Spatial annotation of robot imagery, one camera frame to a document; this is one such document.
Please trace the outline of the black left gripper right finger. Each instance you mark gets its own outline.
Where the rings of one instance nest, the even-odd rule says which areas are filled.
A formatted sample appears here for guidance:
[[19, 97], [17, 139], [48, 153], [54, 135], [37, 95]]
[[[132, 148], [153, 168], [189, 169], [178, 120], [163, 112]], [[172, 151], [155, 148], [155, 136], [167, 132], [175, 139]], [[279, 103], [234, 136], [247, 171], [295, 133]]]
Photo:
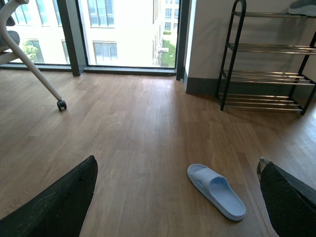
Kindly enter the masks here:
[[257, 176], [270, 223], [280, 237], [316, 235], [316, 190], [262, 157]]

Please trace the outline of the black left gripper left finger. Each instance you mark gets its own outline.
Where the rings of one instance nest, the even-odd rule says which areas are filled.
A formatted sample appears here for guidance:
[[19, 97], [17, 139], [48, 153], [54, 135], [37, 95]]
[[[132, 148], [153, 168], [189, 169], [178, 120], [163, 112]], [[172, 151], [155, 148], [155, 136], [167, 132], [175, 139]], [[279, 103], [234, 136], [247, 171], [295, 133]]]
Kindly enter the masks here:
[[2, 237], [78, 237], [98, 174], [89, 156], [47, 189], [0, 221]]

